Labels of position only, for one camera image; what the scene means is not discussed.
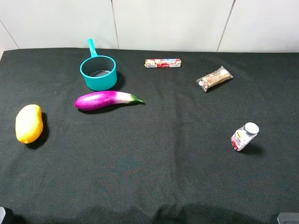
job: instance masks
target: purple eggplant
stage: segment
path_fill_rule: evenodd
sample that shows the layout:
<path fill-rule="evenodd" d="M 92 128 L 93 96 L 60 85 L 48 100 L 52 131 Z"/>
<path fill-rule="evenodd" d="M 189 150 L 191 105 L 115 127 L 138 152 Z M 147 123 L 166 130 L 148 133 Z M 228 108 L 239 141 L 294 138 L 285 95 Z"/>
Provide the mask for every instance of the purple eggplant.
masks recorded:
<path fill-rule="evenodd" d="M 80 110 L 92 111 L 112 104 L 130 104 L 143 102 L 136 96 L 117 91 L 93 92 L 79 97 L 74 106 Z"/>

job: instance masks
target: candy packet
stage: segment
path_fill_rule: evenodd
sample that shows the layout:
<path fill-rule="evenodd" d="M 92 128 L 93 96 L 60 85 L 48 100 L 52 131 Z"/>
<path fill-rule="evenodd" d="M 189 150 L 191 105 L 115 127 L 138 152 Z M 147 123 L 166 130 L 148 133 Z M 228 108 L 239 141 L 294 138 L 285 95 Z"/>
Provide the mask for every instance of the candy packet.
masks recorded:
<path fill-rule="evenodd" d="M 182 61 L 179 58 L 173 59 L 146 59 L 144 66 L 146 68 L 179 68 Z"/>
<path fill-rule="evenodd" d="M 233 78 L 233 76 L 221 66 L 217 71 L 199 78 L 196 82 L 201 86 L 202 90 L 206 92 L 207 89 L 212 86 L 222 83 L 230 78 Z"/>

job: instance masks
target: toy food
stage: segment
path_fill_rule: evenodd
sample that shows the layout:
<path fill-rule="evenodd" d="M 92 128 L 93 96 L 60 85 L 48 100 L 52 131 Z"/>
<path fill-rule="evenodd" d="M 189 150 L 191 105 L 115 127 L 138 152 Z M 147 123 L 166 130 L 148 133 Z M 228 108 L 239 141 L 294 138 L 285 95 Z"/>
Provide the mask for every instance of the toy food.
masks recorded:
<path fill-rule="evenodd" d="M 179 68 L 182 61 L 179 58 L 174 59 L 146 59 L 144 66 L 146 68 Z"/>
<path fill-rule="evenodd" d="M 240 152 L 256 137 L 259 132 L 259 128 L 255 123 L 246 123 L 243 127 L 240 127 L 231 137 L 232 145 L 237 152 Z"/>
<path fill-rule="evenodd" d="M 217 71 L 199 78 L 196 82 L 201 86 L 202 90 L 206 92 L 208 88 L 211 88 L 212 86 L 222 83 L 230 78 L 233 78 L 233 76 L 229 73 L 229 71 L 221 66 Z"/>
<path fill-rule="evenodd" d="M 21 143 L 34 142 L 43 131 L 42 110 L 39 105 L 27 105 L 15 119 L 15 135 Z"/>
<path fill-rule="evenodd" d="M 130 104 L 134 102 L 143 102 L 136 96 L 117 91 L 93 92 L 79 97 L 74 106 L 80 110 L 91 111 L 112 104 Z"/>

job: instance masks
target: black tablecloth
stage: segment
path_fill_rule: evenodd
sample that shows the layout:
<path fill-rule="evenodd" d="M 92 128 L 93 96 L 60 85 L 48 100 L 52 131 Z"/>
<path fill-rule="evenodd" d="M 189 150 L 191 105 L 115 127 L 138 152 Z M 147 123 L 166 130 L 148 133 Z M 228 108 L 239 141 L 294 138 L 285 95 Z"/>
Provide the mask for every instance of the black tablecloth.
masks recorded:
<path fill-rule="evenodd" d="M 145 104 L 83 113 L 88 49 L 24 49 L 0 61 L 0 206 L 28 224 L 268 223 L 299 211 L 299 54 L 99 49 Z M 147 69 L 147 58 L 181 68 Z M 223 65 L 208 92 L 195 82 Z M 41 137 L 24 145 L 15 117 L 38 104 Z M 260 133 L 241 152 L 230 137 Z"/>

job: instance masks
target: yellow mango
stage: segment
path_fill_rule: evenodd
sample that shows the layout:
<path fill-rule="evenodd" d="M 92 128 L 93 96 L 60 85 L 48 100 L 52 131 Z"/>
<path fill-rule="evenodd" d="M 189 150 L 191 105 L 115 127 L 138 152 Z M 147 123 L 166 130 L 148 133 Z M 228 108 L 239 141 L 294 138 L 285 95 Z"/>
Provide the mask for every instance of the yellow mango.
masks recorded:
<path fill-rule="evenodd" d="M 42 110 L 39 105 L 27 105 L 15 119 L 15 135 L 21 143 L 34 142 L 43 131 Z"/>

